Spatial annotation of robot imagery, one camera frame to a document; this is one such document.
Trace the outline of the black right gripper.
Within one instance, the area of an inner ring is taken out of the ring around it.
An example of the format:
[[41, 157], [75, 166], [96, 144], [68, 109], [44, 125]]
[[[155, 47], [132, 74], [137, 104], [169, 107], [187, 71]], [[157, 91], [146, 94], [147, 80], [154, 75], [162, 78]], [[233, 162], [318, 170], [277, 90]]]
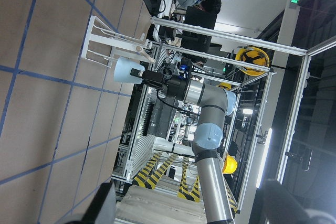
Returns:
[[131, 69], [130, 75], [141, 77], [147, 86], [165, 91], [168, 97], [175, 97], [180, 101], [185, 99], [189, 78], [172, 75], [167, 79], [162, 73], [149, 70], [142, 71], [134, 68]]

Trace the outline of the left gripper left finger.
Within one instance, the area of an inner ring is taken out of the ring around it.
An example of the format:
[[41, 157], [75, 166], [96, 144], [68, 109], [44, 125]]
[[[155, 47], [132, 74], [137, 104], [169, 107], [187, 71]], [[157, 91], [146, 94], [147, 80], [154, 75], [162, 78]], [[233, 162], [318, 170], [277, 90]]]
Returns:
[[79, 223], [114, 223], [115, 211], [114, 182], [102, 183]]

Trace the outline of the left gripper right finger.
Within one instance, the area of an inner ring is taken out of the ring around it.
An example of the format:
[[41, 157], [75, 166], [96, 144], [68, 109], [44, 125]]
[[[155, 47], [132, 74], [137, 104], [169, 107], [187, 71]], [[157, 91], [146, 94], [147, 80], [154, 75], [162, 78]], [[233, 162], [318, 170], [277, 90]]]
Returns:
[[270, 223], [314, 223], [314, 219], [277, 180], [262, 186], [263, 212]]

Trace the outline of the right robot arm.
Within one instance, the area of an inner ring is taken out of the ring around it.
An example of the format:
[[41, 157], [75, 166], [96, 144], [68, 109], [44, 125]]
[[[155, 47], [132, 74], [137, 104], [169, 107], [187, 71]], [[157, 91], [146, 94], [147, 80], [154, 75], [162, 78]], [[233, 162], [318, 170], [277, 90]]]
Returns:
[[223, 139], [225, 116], [232, 113], [236, 96], [233, 92], [191, 78], [132, 68], [128, 72], [136, 82], [144, 82], [176, 99], [201, 107], [192, 151], [200, 178], [201, 192], [208, 223], [234, 223], [222, 168], [217, 154]]

